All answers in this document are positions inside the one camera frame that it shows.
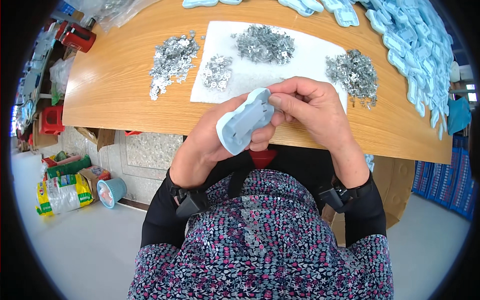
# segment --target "person's left hand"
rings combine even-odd
[[[190,132],[178,149],[170,167],[172,182],[183,188],[193,188],[203,184],[216,163],[233,157],[220,142],[216,133],[217,121],[227,112],[237,109],[248,94],[234,97],[209,109]],[[245,148],[252,151],[267,149],[275,128],[284,121],[284,114],[275,112],[270,123],[252,133],[252,141]]]

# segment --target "yellow and white plastic sack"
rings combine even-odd
[[[54,177],[37,184],[36,211],[41,216],[65,213],[93,201],[85,178],[80,174]]]

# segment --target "black sleeve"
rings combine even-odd
[[[178,205],[170,195],[168,180],[164,180],[150,203],[142,227],[140,248],[151,244],[166,243],[181,248],[185,240],[188,219],[177,217]]]
[[[384,205],[375,182],[372,190],[365,196],[355,199],[345,212],[346,246],[372,234],[386,236],[386,218]]]

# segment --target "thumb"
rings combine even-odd
[[[293,116],[301,123],[307,123],[315,109],[308,103],[284,93],[271,94],[268,103]]]

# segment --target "wooden tabletop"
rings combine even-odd
[[[121,28],[105,34],[96,26],[97,38],[88,53],[77,53],[70,73],[63,109],[63,124],[187,135],[212,105],[190,102],[198,68],[187,81],[174,83],[157,101],[149,96],[154,46],[171,36],[196,31],[201,46],[193,64],[200,65],[209,21],[240,21],[275,25],[356,48],[372,59],[379,87],[377,106],[368,110],[348,102],[347,116],[355,139],[367,154],[450,164],[452,138],[430,127],[430,112],[421,118],[407,101],[408,84],[387,61],[381,35],[373,31],[365,9],[354,5],[360,26],[340,27],[332,13],[302,17],[274,0],[244,0],[240,5],[185,9],[179,0],[159,1]],[[321,148],[301,124],[283,124],[272,143]]]

